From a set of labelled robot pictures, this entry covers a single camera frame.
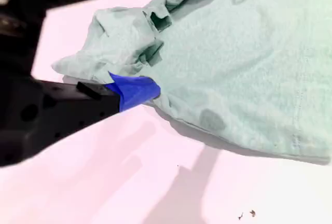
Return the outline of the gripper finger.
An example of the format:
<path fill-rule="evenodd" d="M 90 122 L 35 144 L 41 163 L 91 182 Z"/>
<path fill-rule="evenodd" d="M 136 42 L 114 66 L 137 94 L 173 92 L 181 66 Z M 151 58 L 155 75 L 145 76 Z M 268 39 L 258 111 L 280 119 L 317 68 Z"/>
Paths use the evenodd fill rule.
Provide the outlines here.
<path fill-rule="evenodd" d="M 160 96 L 149 77 L 66 84 L 1 77 L 1 166 L 27 160 L 59 140 Z"/>

